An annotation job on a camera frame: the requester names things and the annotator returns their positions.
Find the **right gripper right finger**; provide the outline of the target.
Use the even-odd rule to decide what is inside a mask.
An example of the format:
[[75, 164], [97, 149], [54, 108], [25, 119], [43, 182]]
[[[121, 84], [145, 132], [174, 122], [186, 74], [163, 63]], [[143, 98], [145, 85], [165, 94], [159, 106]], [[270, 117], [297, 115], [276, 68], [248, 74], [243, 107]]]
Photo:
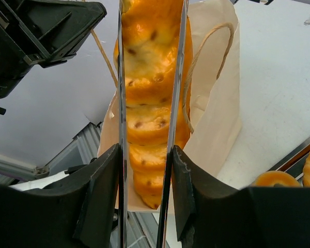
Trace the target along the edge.
[[310, 247], [310, 188], [232, 188], [173, 150], [177, 239], [183, 247]]

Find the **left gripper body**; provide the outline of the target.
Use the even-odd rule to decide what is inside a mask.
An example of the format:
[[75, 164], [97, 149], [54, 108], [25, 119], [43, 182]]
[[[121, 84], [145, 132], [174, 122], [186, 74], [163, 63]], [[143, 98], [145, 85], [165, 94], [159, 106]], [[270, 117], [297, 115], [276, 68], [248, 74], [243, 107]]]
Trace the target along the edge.
[[40, 60], [41, 1], [0, 1], [0, 98]]

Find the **fake ring donut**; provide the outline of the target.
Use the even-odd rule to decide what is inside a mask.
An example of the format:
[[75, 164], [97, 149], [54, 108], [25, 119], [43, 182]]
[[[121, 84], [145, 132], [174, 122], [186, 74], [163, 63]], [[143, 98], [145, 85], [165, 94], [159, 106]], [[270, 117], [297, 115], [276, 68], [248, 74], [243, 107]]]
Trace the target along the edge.
[[258, 187], [274, 187], [276, 184], [284, 187], [301, 187], [300, 183], [291, 175], [282, 171], [268, 171], [259, 175], [252, 183]]

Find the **long fake baguette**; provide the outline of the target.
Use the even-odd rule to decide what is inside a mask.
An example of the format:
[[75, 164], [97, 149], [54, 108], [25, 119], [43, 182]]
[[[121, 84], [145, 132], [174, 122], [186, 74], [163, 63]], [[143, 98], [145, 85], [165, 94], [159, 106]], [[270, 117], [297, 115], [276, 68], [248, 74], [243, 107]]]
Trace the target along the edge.
[[121, 39], [133, 187], [151, 209], [161, 204], [182, 1], [123, 1]]

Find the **brown paper bag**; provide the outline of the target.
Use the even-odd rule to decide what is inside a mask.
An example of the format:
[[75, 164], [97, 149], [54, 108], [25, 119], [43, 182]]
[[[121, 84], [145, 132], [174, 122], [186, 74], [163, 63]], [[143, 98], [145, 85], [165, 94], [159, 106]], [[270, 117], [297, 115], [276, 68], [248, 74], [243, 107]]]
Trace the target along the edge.
[[184, 152], [216, 176], [241, 130], [240, 27], [230, 1], [190, 3], [194, 52], [191, 124], [194, 133]]

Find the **metal tongs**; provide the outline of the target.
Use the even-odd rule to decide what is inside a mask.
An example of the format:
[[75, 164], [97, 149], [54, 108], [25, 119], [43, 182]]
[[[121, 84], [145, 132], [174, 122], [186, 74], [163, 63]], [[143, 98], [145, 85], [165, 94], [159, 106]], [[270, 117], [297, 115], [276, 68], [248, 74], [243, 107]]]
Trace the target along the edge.
[[[124, 47], [122, 41], [122, 3], [119, 2], [118, 15], [118, 104], [119, 104], [119, 148], [121, 152], [122, 166], [119, 169], [119, 221], [118, 221], [118, 242], [119, 247], [127, 247], [127, 215], [128, 215], [128, 188], [127, 188], [127, 124], [126, 124], [126, 89], [125, 89], [125, 61]], [[175, 78], [173, 86], [172, 106], [170, 114], [166, 167], [164, 172], [163, 193], [160, 206], [160, 215], [158, 223], [158, 233], [156, 247], [166, 246], [166, 227], [167, 213], [170, 193], [170, 183], [173, 165], [173, 147], [175, 143], [175, 133], [177, 126], [178, 105], [180, 98], [180, 89], [183, 75], [185, 30], [187, 23], [188, 1], [183, 1], [180, 33], [178, 43], [178, 53], [176, 59]]]

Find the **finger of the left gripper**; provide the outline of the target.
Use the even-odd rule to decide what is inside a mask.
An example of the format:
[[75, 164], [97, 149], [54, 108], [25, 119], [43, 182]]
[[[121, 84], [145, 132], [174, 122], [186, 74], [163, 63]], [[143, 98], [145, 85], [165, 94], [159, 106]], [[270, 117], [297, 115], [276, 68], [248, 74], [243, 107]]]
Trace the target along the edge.
[[73, 58], [90, 31], [106, 16], [100, 2], [41, 1], [39, 64], [43, 68]]

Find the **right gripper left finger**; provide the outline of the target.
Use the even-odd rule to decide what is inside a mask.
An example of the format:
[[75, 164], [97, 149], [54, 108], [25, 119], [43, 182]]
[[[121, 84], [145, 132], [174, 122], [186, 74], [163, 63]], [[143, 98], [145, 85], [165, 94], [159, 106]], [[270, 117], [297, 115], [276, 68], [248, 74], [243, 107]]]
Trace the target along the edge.
[[119, 147], [43, 189], [0, 185], [0, 247], [108, 247]]

